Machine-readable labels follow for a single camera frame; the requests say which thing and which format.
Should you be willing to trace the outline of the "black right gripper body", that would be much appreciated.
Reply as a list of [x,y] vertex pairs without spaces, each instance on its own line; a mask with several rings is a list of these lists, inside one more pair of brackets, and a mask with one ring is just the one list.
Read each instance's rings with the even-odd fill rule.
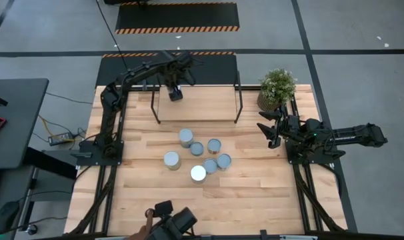
[[284,105],[280,106],[278,110],[279,118],[276,120],[277,134],[295,142],[302,142],[304,138],[300,132],[300,118],[295,115],[288,115],[287,108]]

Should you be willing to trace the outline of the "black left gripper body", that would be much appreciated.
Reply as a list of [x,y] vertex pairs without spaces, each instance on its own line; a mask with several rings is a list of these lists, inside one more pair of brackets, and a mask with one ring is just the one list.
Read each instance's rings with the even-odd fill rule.
[[177,87],[182,81],[188,85],[195,85],[195,77],[191,72],[194,62],[178,63],[171,61],[164,62],[161,65],[161,76],[165,86]]

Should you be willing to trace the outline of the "tall blue-yellow peas can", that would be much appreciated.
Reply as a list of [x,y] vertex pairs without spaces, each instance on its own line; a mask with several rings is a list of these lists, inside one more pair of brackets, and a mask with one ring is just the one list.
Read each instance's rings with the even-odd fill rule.
[[179,132],[179,140],[182,147],[188,149],[193,143],[193,132],[190,129],[182,129]]

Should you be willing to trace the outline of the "tall white mixed vegetables can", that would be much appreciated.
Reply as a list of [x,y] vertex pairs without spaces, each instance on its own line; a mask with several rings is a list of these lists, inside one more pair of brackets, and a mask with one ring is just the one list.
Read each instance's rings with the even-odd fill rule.
[[217,167],[221,171],[226,171],[231,166],[231,157],[224,153],[217,158]]

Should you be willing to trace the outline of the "short teal tuna can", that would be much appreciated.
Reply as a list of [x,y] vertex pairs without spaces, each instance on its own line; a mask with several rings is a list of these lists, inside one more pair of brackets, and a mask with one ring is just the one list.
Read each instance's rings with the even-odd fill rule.
[[190,146],[191,154],[201,156],[204,153],[204,146],[200,142],[193,142]]

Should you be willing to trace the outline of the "diced tomatoes can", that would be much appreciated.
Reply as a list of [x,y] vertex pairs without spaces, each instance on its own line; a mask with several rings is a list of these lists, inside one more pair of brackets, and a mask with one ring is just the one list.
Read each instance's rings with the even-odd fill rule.
[[210,139],[207,144],[207,150],[210,154],[218,154],[221,150],[220,140]]

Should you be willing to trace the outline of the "tall green orange can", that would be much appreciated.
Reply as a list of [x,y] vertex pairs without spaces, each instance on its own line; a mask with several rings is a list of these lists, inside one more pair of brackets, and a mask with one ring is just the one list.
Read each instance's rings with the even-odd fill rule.
[[181,160],[177,152],[168,151],[163,157],[165,166],[172,171],[178,170],[181,166]]

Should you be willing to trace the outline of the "green peas can pink label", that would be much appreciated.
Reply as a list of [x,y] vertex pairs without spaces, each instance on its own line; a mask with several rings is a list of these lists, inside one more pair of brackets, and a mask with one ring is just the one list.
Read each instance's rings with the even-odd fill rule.
[[217,161],[216,159],[206,159],[203,162],[203,167],[206,170],[207,174],[213,174],[214,172],[216,172],[218,170],[218,165],[217,165]]

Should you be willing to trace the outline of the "tall yellowish label can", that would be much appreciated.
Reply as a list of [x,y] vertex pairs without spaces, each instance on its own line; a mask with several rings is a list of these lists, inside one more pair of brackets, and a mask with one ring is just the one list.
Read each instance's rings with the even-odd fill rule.
[[196,166],[192,167],[192,169],[190,171],[190,176],[191,176],[191,180],[194,183],[202,184],[207,177],[207,172],[203,166],[196,165]]

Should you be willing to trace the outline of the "black hazard-striped floor mat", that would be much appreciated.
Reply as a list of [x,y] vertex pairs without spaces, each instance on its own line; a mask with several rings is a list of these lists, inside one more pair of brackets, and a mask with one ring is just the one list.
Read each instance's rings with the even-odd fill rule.
[[119,7],[118,35],[227,32],[240,29],[234,2],[123,3]]
[[[237,76],[236,54],[232,51],[192,51],[195,66],[191,68],[199,85],[233,84]],[[103,86],[116,80],[125,67],[134,68],[142,62],[158,62],[163,59],[158,52],[106,54],[101,58],[96,85]]]

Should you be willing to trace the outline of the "black power adapter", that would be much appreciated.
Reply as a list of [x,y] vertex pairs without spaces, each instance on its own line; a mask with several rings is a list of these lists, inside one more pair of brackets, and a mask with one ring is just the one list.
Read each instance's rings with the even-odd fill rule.
[[61,145],[65,143],[74,142],[73,135],[70,133],[61,133],[58,135],[52,135],[48,137],[48,142],[50,146]]

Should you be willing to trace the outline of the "black desk foot bar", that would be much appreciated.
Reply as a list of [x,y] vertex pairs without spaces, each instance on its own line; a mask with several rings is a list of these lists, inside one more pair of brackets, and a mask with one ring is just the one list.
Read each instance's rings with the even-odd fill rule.
[[75,166],[31,147],[27,148],[23,163],[72,180],[75,180],[77,173]]

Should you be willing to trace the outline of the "person's hand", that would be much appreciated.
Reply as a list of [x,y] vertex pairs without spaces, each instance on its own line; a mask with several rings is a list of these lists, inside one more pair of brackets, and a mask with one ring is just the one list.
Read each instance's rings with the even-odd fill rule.
[[130,235],[127,238],[127,240],[146,240],[153,226],[153,214],[154,214],[153,209],[146,210],[145,212],[146,224],[143,225],[137,233]]

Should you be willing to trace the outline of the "black desk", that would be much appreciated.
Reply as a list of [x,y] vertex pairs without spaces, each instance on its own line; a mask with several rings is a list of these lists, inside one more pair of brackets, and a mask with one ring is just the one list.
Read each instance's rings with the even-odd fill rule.
[[49,80],[0,79],[0,169],[14,169],[23,164],[25,153],[43,103]]

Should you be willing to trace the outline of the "wooden shelf with black frame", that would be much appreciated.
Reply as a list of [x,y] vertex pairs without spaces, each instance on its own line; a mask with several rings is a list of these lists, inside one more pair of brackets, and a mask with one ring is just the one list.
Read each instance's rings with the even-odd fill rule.
[[183,98],[170,100],[166,86],[152,86],[150,109],[156,122],[231,121],[237,123],[243,110],[243,87],[236,73],[230,84],[181,85]]

